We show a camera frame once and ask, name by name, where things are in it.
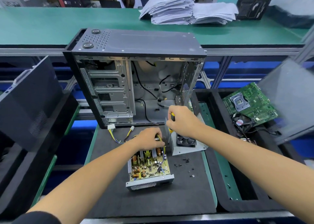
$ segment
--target white shirt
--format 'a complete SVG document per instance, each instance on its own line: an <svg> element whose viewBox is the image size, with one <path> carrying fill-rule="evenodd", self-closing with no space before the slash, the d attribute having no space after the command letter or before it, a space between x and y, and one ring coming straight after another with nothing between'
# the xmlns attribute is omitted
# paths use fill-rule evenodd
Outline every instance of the white shirt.
<svg viewBox="0 0 314 224"><path fill-rule="evenodd" d="M118 2L120 2L121 4L121 8L125 8L122 0L117 0ZM134 3L134 7L133 8L138 8L138 7L142 7L142 2L141 0L135 0L135 3Z"/></svg>

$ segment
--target hand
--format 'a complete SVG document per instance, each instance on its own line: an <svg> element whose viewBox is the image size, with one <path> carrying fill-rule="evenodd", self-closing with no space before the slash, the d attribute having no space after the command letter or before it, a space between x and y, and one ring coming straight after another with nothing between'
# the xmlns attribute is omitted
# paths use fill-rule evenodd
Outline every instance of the hand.
<svg viewBox="0 0 314 224"><path fill-rule="evenodd" d="M163 141L155 140L155 136L157 134L162 137L159 127L146 128L132 140L138 146L139 151L148 151L153 148L163 147L165 145Z"/></svg>
<svg viewBox="0 0 314 224"><path fill-rule="evenodd" d="M172 112L175 122L170 118ZM195 139L197 129L204 124L186 106L170 106L166 125L179 135Z"/></svg>

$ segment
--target stack of white paper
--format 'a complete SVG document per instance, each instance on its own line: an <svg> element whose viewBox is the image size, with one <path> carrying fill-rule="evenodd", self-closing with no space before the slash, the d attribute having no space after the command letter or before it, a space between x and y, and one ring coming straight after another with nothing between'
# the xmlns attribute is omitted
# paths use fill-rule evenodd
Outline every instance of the stack of white paper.
<svg viewBox="0 0 314 224"><path fill-rule="evenodd" d="M191 24L223 24L236 19L238 8L233 3L195 3Z"/></svg>
<svg viewBox="0 0 314 224"><path fill-rule="evenodd" d="M139 19L148 13L153 24L189 24L193 4L194 0L149 0Z"/></svg>

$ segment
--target cooling fan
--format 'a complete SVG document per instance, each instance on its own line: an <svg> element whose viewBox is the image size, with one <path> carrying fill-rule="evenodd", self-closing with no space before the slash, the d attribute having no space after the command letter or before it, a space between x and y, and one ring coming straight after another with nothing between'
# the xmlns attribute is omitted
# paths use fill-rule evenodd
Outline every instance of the cooling fan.
<svg viewBox="0 0 314 224"><path fill-rule="evenodd" d="M177 135L177 146L195 147L196 140L189 137Z"/></svg>

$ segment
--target power connector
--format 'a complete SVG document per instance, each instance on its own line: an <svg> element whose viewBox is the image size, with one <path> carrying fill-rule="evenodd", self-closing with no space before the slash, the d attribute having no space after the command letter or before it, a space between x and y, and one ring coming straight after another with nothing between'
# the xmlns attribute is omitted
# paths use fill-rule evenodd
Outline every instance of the power connector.
<svg viewBox="0 0 314 224"><path fill-rule="evenodd" d="M107 127L108 130L113 130L113 129L115 129L115 128L116 128L115 124L110 124L110 125L108 125L108 127Z"/></svg>

